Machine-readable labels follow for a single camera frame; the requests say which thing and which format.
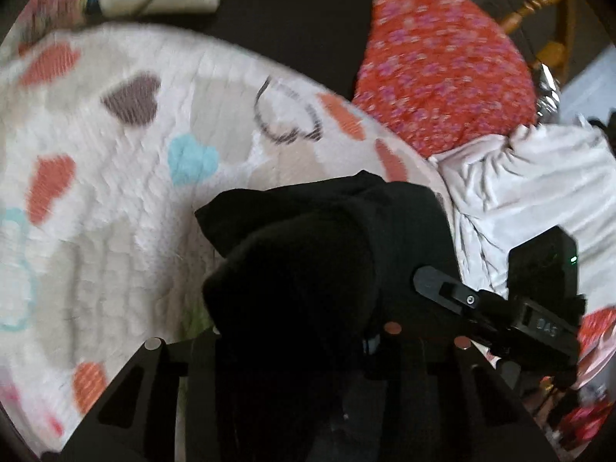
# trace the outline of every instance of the white blanket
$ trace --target white blanket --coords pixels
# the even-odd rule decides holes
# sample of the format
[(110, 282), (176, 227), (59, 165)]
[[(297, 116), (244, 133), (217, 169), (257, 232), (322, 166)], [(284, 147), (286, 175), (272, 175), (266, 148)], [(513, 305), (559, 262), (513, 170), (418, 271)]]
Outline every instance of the white blanket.
[(361, 170), (430, 186), (402, 140), (308, 78), (172, 28), (57, 33), (0, 67), (0, 402), (59, 450), (149, 337), (208, 323), (194, 210)]
[(587, 313), (616, 302), (616, 160), (586, 126), (520, 126), (433, 156), (454, 203), (465, 283), (507, 295), (509, 251), (555, 225), (578, 244)]

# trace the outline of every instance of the crumpled white fabric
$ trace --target crumpled white fabric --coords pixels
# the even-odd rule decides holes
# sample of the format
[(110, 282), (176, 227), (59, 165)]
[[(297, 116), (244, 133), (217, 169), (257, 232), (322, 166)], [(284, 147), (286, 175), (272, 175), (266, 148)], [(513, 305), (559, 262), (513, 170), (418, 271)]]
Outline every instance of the crumpled white fabric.
[(519, 126), (430, 158), (454, 203), (464, 282), (506, 297), (507, 254), (555, 225), (578, 245), (587, 313), (616, 302), (616, 160), (589, 125)]

